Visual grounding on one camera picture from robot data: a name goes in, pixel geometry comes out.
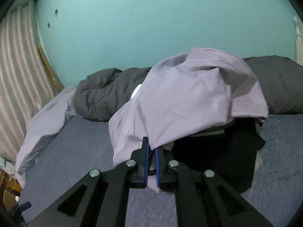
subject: dark gray duvet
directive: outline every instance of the dark gray duvet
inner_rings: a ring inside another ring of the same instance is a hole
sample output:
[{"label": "dark gray duvet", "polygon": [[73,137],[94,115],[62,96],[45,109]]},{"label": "dark gray duvet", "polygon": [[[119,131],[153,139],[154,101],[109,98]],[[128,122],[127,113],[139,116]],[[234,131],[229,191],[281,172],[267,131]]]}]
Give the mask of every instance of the dark gray duvet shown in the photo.
[{"label": "dark gray duvet", "polygon": [[75,110],[89,120],[109,121],[130,100],[134,89],[142,84],[151,67],[121,71],[105,69],[80,81],[74,95]]},{"label": "dark gray duvet", "polygon": [[[243,194],[275,227],[285,227],[303,201],[303,114],[270,115],[262,127],[266,145],[263,164],[252,188]],[[31,221],[91,169],[113,168],[108,124],[76,115],[57,135],[28,172],[20,203],[32,207],[23,213]],[[151,190],[131,190],[126,226],[175,227],[174,196]]]}]

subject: bed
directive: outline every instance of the bed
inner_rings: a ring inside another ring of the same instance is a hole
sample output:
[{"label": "bed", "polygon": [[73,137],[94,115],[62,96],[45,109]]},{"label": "bed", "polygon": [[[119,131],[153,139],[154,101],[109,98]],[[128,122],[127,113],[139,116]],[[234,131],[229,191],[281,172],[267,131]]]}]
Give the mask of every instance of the bed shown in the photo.
[{"label": "bed", "polygon": [[16,173],[14,175],[21,187],[24,187],[26,183],[27,171],[34,167],[37,159],[51,141],[76,114],[73,108],[75,91],[74,86],[64,88],[28,123],[24,142],[16,157]]},{"label": "bed", "polygon": [[[261,130],[266,145],[259,152],[263,164],[243,197],[275,227],[290,222],[303,202],[303,114],[270,115]],[[77,114],[27,174],[19,203],[30,222],[91,169],[113,168],[108,124]],[[174,195],[131,189],[125,226],[177,226]]]}]

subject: white bedpost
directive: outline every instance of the white bedpost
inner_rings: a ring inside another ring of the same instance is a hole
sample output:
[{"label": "white bedpost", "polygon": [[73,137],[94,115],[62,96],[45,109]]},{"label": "white bedpost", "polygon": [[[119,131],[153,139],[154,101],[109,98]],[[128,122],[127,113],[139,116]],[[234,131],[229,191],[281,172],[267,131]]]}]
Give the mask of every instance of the white bedpost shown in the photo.
[{"label": "white bedpost", "polygon": [[303,66],[303,42],[302,42],[302,33],[300,30],[300,20],[298,17],[294,16],[294,24],[296,26],[296,45],[297,45],[297,63]]}]

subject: blue mattress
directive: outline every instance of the blue mattress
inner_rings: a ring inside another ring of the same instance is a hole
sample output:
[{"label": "blue mattress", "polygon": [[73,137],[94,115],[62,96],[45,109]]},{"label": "blue mattress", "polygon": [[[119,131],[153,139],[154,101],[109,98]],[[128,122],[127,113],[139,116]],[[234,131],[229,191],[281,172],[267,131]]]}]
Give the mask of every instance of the blue mattress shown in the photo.
[{"label": "blue mattress", "polygon": [[[303,114],[270,115],[262,127],[262,166],[243,194],[275,227],[285,227],[303,201]],[[19,202],[30,222],[91,169],[113,168],[108,124],[76,115],[27,174]],[[125,226],[177,226],[174,195],[131,189]]]}]

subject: curtain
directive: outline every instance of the curtain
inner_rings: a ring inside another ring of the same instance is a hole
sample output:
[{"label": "curtain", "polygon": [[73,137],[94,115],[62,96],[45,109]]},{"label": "curtain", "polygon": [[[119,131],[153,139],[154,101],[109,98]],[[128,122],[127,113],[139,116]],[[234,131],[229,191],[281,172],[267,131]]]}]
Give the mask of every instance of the curtain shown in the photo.
[{"label": "curtain", "polygon": [[37,50],[34,2],[0,24],[0,154],[15,162],[26,124],[56,95]]}]

